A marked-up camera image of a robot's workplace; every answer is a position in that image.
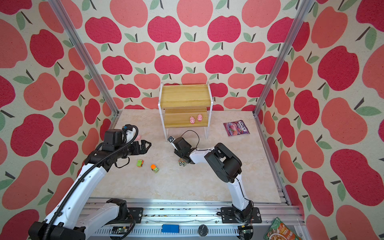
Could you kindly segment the wooden two-tier shelf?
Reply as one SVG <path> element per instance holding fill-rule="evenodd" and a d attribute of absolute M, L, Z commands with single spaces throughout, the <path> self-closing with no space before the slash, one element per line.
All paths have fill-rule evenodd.
<path fill-rule="evenodd" d="M 213 110 L 213 97 L 209 82 L 198 85 L 164 85 L 160 86 L 158 109 L 161 117 L 165 139 L 171 128 L 203 128 L 205 138 L 209 137 Z M 201 114 L 203 120 L 198 122 Z"/>

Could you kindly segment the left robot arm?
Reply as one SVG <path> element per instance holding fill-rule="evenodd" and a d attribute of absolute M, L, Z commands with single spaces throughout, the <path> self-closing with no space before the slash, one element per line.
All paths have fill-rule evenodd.
<path fill-rule="evenodd" d="M 33 240 L 87 240 L 108 224 L 134 223 L 127 202 L 109 199 L 97 211 L 80 220 L 80 214 L 96 186 L 117 160 L 131 155 L 144 155 L 152 144 L 146 140 L 121 146 L 99 144 L 89 154 L 81 173 L 63 199 L 44 221 L 34 222 L 28 234 Z"/>

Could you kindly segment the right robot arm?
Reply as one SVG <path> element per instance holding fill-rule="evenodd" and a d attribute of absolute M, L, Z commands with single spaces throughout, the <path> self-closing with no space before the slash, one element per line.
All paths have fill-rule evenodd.
<path fill-rule="evenodd" d="M 232 207 L 239 223 L 250 223 L 253 213 L 253 201 L 248 199 L 242 182 L 242 162 L 224 144 L 218 143 L 212 148 L 193 148 L 183 137 L 169 137 L 174 153 L 180 157 L 181 165 L 208 163 L 217 177 L 227 184 L 232 197 Z"/>

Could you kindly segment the green toy car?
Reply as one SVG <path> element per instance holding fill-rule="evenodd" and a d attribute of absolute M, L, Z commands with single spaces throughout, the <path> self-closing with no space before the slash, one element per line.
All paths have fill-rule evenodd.
<path fill-rule="evenodd" d="M 143 160 L 138 160 L 137 161 L 137 167 L 141 168 L 144 164 L 144 161 Z"/>

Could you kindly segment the green pink toy bus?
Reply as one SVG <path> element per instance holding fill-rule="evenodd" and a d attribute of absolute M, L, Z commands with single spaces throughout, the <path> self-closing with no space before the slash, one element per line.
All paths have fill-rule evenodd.
<path fill-rule="evenodd" d="M 182 159 L 179 159 L 179 165 L 185 167 L 186 166 L 186 162 L 184 160 L 182 160 Z"/>

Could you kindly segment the orange green toy truck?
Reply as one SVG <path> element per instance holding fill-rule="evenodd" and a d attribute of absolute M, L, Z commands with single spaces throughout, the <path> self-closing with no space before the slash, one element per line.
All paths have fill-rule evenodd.
<path fill-rule="evenodd" d="M 157 173 L 159 171 L 159 168 L 154 164 L 151 165 L 151 169 L 154 173 Z"/>

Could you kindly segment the purple candy bag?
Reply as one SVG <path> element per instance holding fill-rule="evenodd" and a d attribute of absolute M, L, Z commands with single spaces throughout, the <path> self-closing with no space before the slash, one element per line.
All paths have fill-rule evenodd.
<path fill-rule="evenodd" d="M 223 125 L 229 137 L 250 134 L 243 120 L 223 123 Z"/>

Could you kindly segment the blue tape block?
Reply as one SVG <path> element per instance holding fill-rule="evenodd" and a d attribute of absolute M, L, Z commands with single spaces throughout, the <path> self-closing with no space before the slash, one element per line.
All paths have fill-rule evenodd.
<path fill-rule="evenodd" d="M 180 232 L 180 226 L 179 225 L 170 225 L 170 224 L 163 224 L 162 225 L 162 233 L 178 234 L 179 232 Z"/>

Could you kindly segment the round black knob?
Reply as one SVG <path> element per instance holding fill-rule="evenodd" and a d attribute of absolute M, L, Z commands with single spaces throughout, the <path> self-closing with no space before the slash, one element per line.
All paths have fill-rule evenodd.
<path fill-rule="evenodd" d="M 198 234 L 200 237 L 205 237 L 208 235 L 208 227 L 206 225 L 200 225 L 198 228 Z"/>

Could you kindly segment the green snack packet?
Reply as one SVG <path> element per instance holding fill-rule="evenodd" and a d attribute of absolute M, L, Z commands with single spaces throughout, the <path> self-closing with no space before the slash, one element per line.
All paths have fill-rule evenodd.
<path fill-rule="evenodd" d="M 265 233 L 264 240 L 302 240 L 302 238 L 277 217 L 272 221 L 271 226 Z"/>

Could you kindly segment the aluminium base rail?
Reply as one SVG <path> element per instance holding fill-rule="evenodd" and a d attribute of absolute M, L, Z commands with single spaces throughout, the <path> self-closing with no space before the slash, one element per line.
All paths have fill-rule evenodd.
<path fill-rule="evenodd" d="M 142 234 L 149 225 L 192 224 L 194 226 L 213 224 L 233 234 L 240 225 L 270 225 L 280 218 L 287 226 L 295 227 L 295 232 L 303 240 L 311 237 L 304 223 L 299 207 L 280 204 L 255 204 L 246 200 L 247 206 L 239 210 L 230 202 L 207 201 L 155 201 L 139 199 L 97 199 L 68 200 L 63 207 L 56 206 L 44 219 L 53 226 L 66 229 L 85 229 L 86 237 L 97 234 L 105 225 L 123 224 L 135 221 L 135 229 Z"/>

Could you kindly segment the left aluminium frame post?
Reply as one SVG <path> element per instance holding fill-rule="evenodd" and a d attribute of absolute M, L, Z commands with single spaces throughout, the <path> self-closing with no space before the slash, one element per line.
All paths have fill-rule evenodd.
<path fill-rule="evenodd" d="M 101 92 L 101 95 L 103 96 L 104 100 L 106 101 L 107 105 L 112 111 L 112 115 L 117 118 L 119 116 L 119 109 L 113 100 L 113 97 L 111 96 L 105 82 L 103 81 L 103 78 L 101 77 L 100 73 L 98 72 L 94 61 L 92 60 L 91 55 L 89 54 L 87 48 L 85 47 L 84 43 L 82 42 L 81 38 L 79 37 L 77 30 L 75 26 L 73 25 L 70 16 L 67 14 L 64 5 L 61 1 L 56 0 L 49 0 L 48 1 L 50 6 L 52 7 L 55 15 L 57 16 L 58 20 L 62 24 L 64 30 L 66 31 L 67 35 L 69 36 L 69 39 L 72 41 L 75 49 L 77 50 L 80 58 L 82 59 L 83 63 L 85 64 L 85 67 L 87 68 L 89 74 L 95 81 L 95 84 L 97 85 L 99 91 Z"/>

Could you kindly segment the aluminium frame post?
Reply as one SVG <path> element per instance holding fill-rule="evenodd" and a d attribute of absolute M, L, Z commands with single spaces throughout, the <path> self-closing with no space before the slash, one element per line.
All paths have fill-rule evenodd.
<path fill-rule="evenodd" d="M 301 1 L 301 5 L 298 9 L 298 12 L 294 18 L 294 21 L 292 23 L 292 26 L 287 34 L 287 37 L 281 47 L 281 50 L 279 51 L 279 55 L 274 63 L 274 66 L 272 68 L 271 73 L 267 77 L 266 84 L 263 88 L 263 91 L 261 93 L 261 96 L 258 98 L 258 102 L 256 104 L 255 110 L 253 111 L 254 118 L 256 119 L 258 117 L 259 111 L 262 108 L 262 105 L 265 103 L 265 100 L 267 98 L 267 95 L 272 87 L 272 84 L 274 80 L 277 79 L 277 74 L 282 68 L 282 65 L 285 61 L 286 56 L 289 54 L 290 50 L 293 50 L 293 42 L 296 39 L 301 26 L 304 23 L 304 20 L 306 19 L 307 15 L 309 14 L 309 11 L 312 7 L 312 5 L 315 3 L 314 0 L 305 0 Z"/>
<path fill-rule="evenodd" d="M 57 16 L 58 20 L 62 24 L 64 30 L 66 31 L 67 35 L 69 36 L 69 39 L 72 41 L 75 49 L 77 50 L 80 58 L 82 59 L 83 63 L 85 64 L 85 67 L 87 68 L 89 74 L 95 81 L 95 84 L 97 85 L 99 91 L 101 92 L 101 95 L 103 96 L 104 100 L 106 101 L 107 105 L 112 111 L 112 115 L 117 118 L 119 116 L 119 109 L 113 100 L 113 97 L 111 96 L 105 82 L 103 81 L 103 78 L 101 77 L 100 73 L 98 72 L 94 61 L 92 60 L 91 55 L 89 54 L 87 48 L 85 47 L 84 43 L 82 42 L 81 38 L 79 37 L 77 30 L 75 26 L 73 25 L 70 16 L 67 14 L 64 5 L 61 1 L 56 0 L 49 0 L 48 1 L 50 6 L 52 7 L 55 15 Z"/>

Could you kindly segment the right aluminium frame post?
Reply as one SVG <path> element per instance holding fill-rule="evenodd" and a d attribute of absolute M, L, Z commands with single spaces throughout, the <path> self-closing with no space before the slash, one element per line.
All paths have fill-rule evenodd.
<path fill-rule="evenodd" d="M 307 15 L 309 14 L 309 11 L 312 7 L 312 5 L 315 3 L 314 0 L 305 0 L 301 1 L 301 5 L 298 9 L 298 12 L 294 18 L 294 21 L 292 23 L 292 26 L 287 34 L 287 37 L 281 47 L 281 50 L 279 51 L 279 55 L 274 63 L 274 66 L 272 68 L 271 73 L 267 77 L 266 84 L 263 88 L 263 91 L 261 93 L 261 96 L 258 98 L 258 102 L 256 104 L 255 110 L 253 111 L 254 118 L 256 119 L 258 117 L 259 111 L 262 108 L 262 105 L 265 103 L 265 100 L 267 98 L 267 95 L 272 87 L 272 84 L 274 80 L 277 79 L 277 74 L 282 68 L 282 65 L 285 61 L 286 56 L 289 54 L 290 50 L 293 50 L 293 42 L 296 39 L 301 26 L 304 23 L 304 20 L 306 19 Z"/>

